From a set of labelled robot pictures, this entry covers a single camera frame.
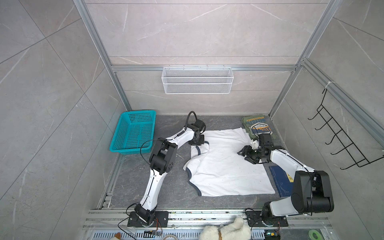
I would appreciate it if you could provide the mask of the green tank top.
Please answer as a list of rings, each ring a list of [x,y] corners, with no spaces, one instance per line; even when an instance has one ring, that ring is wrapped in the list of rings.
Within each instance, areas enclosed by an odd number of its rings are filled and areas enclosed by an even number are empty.
[[[260,134],[273,134],[264,115],[243,117],[242,123],[251,140],[257,139]]]

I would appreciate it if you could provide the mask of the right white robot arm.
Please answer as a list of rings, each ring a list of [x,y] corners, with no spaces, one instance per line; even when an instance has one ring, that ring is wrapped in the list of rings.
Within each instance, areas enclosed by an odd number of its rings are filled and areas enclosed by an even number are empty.
[[[287,216],[328,213],[335,208],[331,181],[325,171],[317,171],[293,157],[282,146],[276,146],[269,134],[259,134],[255,141],[244,146],[238,155],[251,164],[274,163],[293,178],[291,195],[278,201],[267,202],[260,216],[248,216],[249,225],[261,223],[267,227],[280,224]]]

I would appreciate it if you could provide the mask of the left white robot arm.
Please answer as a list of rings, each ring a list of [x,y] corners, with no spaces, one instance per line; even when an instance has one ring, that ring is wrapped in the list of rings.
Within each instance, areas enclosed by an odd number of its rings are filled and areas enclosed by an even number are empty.
[[[205,130],[206,124],[202,120],[196,119],[192,124],[186,123],[176,134],[155,140],[155,146],[149,158],[150,178],[144,196],[135,205],[131,218],[136,217],[144,226],[150,226],[156,220],[155,212],[160,190],[166,175],[174,167],[178,149],[186,143],[191,146],[203,145]]]

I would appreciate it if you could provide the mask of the white tank top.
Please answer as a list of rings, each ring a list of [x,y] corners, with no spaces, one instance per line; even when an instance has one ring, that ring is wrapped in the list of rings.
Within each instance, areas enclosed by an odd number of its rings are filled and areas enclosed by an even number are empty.
[[[238,155],[251,143],[244,129],[206,131],[204,136],[203,145],[191,147],[183,167],[200,197],[275,194],[265,167]]]

